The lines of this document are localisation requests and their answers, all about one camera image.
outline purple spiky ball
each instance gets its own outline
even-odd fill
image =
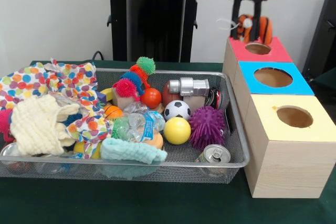
[[[191,115],[189,124],[192,131],[189,142],[193,148],[204,150],[210,144],[224,144],[222,110],[215,110],[211,106],[201,107]]]

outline black object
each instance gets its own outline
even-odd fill
[[[235,24],[238,24],[238,19],[239,19],[239,9],[240,9],[240,4],[242,3],[243,0],[234,0],[233,3],[233,8],[232,8],[232,21]],[[250,32],[250,41],[257,40],[259,37],[259,31],[260,31],[260,15],[261,15],[261,3],[262,1],[266,0],[251,0],[254,2],[254,15],[252,19],[252,28]],[[234,39],[238,39],[238,33],[237,29],[232,29],[231,30],[231,37]]]
[[[96,52],[93,54],[93,56],[92,56],[92,60],[95,60],[97,55],[100,55],[100,59],[101,59],[101,60],[104,60],[104,56],[103,56],[103,54],[101,53],[101,51],[96,51]]]
[[[205,106],[211,106],[218,110],[222,103],[222,93],[216,88],[211,88],[205,100]]]
[[[336,0],[324,0],[319,21],[302,71],[308,80],[336,67]]]
[[[113,59],[190,62],[196,0],[110,0]]]

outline white wall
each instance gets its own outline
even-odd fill
[[[223,62],[228,31],[218,18],[230,18],[231,0],[197,0],[192,61]],[[303,67],[323,0],[268,0],[262,14],[273,21],[294,62]],[[253,13],[246,2],[241,13]],[[106,27],[109,0],[0,0],[0,75],[36,59],[85,60],[96,50],[112,59]]]

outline metal basket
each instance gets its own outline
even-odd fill
[[[111,87],[126,69],[97,69],[99,90]],[[72,159],[48,157],[0,157],[0,177],[63,178],[98,180],[136,180],[151,182],[222,183],[228,184],[239,168],[249,162],[249,152],[236,100],[228,77],[218,72],[156,71],[149,76],[152,87],[162,91],[165,83],[180,77],[208,79],[210,87],[223,94],[228,130],[224,133],[230,163],[196,163],[201,153],[189,142],[172,145],[164,141],[168,156],[165,162],[147,165],[135,161],[107,161],[102,159]]]

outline light blue washcloth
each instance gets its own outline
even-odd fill
[[[167,157],[167,152],[144,143],[107,138],[101,144],[100,155],[102,159],[136,160],[151,164],[152,162],[163,162]]]

